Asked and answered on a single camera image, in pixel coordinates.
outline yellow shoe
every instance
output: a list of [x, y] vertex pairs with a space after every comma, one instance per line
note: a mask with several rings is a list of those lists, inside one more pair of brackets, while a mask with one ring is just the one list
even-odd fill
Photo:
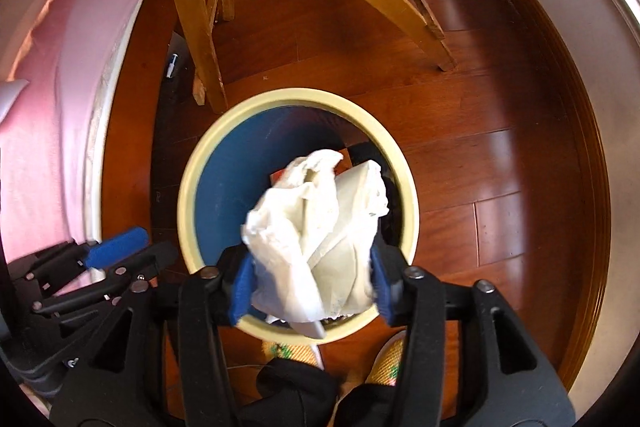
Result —
[[405, 336], [406, 330], [399, 331], [382, 346], [365, 383], [396, 384]]
[[311, 344], [310, 346], [293, 346], [291, 344], [277, 344], [263, 341], [262, 352], [266, 355], [267, 361], [273, 359], [295, 360], [296, 362], [308, 363], [319, 369], [324, 369], [320, 350], [316, 344]]

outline pink cloth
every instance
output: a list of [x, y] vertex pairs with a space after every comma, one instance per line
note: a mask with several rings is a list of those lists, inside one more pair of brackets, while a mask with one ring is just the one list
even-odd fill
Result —
[[63, 187], [71, 237], [84, 243], [84, 162], [102, 72], [140, 0], [76, 0], [66, 24], [56, 82]]
[[17, 66], [19, 77], [30, 83], [0, 124], [0, 233], [8, 263], [70, 239], [55, 78], [74, 2], [50, 0], [43, 10]]

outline wooden floor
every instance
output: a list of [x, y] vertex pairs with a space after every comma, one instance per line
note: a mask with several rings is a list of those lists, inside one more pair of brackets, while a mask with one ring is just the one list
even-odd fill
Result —
[[[580, 171], [554, 79], [509, 0], [427, 0], [458, 67], [442, 73], [361, 0], [236, 0], [214, 43], [232, 105], [265, 90], [315, 87], [376, 117], [418, 190], [415, 264], [444, 280], [495, 282], [558, 367], [577, 310], [584, 251]], [[182, 170], [214, 121], [190, 86], [162, 88], [152, 168], [154, 239], [177, 242]], [[164, 273], [185, 277], [183, 264]], [[445, 413], [454, 410], [456, 329], [448, 330]], [[392, 330], [376, 320], [326, 346], [329, 372], [363, 378]], [[261, 363], [260, 342], [224, 332], [229, 365]], [[255, 368], [231, 369], [239, 401]]]

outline crumpled paper towel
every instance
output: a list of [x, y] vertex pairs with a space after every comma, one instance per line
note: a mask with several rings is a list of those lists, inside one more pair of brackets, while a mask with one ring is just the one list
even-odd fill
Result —
[[336, 178], [340, 159], [333, 150], [296, 158], [241, 231], [255, 259], [253, 306], [315, 338], [321, 319], [371, 306], [370, 248], [388, 213], [380, 166], [370, 160]]

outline trash can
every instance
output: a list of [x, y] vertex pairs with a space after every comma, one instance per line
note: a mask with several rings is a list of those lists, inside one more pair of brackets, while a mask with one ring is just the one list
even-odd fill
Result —
[[[254, 96], [226, 112], [198, 142], [178, 194], [178, 237], [190, 273], [217, 263], [241, 242], [246, 214], [270, 188], [270, 174], [318, 149], [348, 149], [353, 165], [377, 161], [390, 204], [383, 237], [411, 264], [418, 239], [418, 199], [400, 148], [363, 108], [317, 89], [279, 89]], [[268, 325], [258, 312], [238, 328], [261, 340], [287, 344], [328, 343], [363, 328], [378, 316], [375, 306], [325, 326], [310, 339], [286, 326]]]

